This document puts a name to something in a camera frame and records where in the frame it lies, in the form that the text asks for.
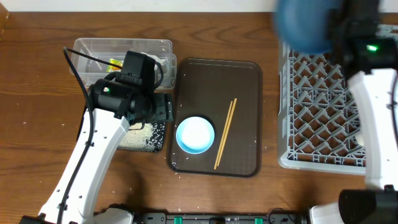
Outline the light blue bowl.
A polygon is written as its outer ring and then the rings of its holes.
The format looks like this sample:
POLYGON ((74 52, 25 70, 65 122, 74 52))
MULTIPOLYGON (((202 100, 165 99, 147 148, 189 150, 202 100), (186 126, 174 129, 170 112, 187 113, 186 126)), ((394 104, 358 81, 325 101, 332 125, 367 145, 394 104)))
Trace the light blue bowl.
POLYGON ((177 126, 175 138, 179 148, 184 152, 201 154, 212 146, 215 129, 207 119, 192 116, 177 126))

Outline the green yellow snack wrapper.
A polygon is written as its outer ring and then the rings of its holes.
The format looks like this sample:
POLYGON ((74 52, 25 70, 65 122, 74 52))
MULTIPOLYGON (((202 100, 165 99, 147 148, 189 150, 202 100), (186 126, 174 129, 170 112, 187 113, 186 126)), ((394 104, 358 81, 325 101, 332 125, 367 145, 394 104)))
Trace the green yellow snack wrapper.
POLYGON ((107 69, 106 69, 106 71, 108 73, 110 73, 110 72, 120 72, 121 68, 123 67, 124 61, 111 58, 111 59, 109 59, 109 63, 111 65, 108 65, 107 69))

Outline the wooden chopstick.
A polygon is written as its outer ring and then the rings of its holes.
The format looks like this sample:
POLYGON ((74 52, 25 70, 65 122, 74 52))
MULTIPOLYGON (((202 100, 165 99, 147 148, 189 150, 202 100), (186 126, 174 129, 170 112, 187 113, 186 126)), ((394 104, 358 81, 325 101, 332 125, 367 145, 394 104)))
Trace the wooden chopstick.
POLYGON ((224 138, 225 138, 225 134, 226 134, 226 130, 227 130, 227 125, 229 123, 229 117, 230 117, 230 114, 232 112, 232 107, 233 107, 233 101, 231 101, 231 103, 230 103, 228 114, 227 114, 226 121, 225 121, 225 124, 224 124, 223 132, 222 132, 222 136, 221 136, 221 141, 220 141, 220 145, 219 145, 219 148, 218 148, 217 157, 216 157, 216 161, 215 161, 215 164, 214 164, 214 170, 216 170, 218 161, 219 161, 220 156, 221 156, 221 148, 222 148, 223 143, 224 143, 224 138))
POLYGON ((224 151, 224 147, 225 147, 226 140, 227 140, 227 137, 228 137, 229 129, 230 129, 231 122, 232 122, 232 119, 233 119, 233 115, 234 115, 236 103, 237 103, 237 98, 235 98, 235 99, 233 100, 232 112, 231 112, 230 117, 229 117, 229 123, 228 123, 228 125, 227 125, 227 130, 226 130, 226 134, 225 134, 225 138, 224 138, 224 143, 223 143, 223 146, 222 146, 222 148, 221 148, 221 156, 220 156, 220 159, 219 159, 219 161, 218 161, 217 168, 218 168, 218 166, 220 165, 220 162, 221 162, 221 158, 222 158, 223 151, 224 151))

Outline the dark blue plate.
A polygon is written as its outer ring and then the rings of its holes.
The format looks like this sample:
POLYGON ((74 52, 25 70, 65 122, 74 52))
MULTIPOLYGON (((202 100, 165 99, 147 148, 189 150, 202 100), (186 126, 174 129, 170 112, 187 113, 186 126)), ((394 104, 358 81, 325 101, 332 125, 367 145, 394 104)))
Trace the dark blue plate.
POLYGON ((340 6, 340 0, 279 0, 274 12, 279 39, 305 54, 330 51, 329 12, 340 6))

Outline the white tissue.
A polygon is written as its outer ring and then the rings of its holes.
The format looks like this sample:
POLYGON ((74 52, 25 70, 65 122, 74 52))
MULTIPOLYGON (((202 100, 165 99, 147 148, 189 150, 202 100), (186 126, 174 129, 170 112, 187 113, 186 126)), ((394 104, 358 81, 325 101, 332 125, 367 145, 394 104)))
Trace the white tissue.
POLYGON ((156 62, 159 62, 161 67, 162 67, 162 69, 163 69, 164 75, 169 73, 169 71, 170 71, 170 60, 168 58, 159 58, 156 55, 147 54, 145 52, 143 52, 143 54, 147 55, 148 57, 153 58, 156 62))

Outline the white green cup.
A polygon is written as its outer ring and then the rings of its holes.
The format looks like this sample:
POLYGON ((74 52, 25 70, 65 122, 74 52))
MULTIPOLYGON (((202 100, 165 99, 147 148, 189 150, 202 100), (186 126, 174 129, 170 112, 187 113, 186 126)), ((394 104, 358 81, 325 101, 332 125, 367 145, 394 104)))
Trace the white green cup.
POLYGON ((362 132, 358 132, 355 134, 355 140, 360 146, 365 145, 362 132))

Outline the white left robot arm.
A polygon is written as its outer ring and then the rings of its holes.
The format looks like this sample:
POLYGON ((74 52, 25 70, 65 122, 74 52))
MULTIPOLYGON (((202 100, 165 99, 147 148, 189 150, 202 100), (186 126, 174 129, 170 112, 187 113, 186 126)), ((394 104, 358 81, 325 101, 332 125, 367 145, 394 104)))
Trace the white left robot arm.
POLYGON ((172 96, 120 79, 99 79, 85 91, 88 98, 75 148, 50 198, 36 217, 21 223, 133 223, 134 214, 112 205, 95 214, 99 190, 121 141, 136 123, 173 119, 172 96))

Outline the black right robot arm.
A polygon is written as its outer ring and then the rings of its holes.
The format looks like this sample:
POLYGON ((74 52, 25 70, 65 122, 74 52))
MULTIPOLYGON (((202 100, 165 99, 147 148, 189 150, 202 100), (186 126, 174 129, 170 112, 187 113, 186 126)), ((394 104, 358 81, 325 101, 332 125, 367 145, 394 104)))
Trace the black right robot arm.
POLYGON ((366 150, 365 189, 314 206, 310 223, 397 223, 397 43, 377 35, 378 1, 321 1, 317 12, 343 69, 366 150))

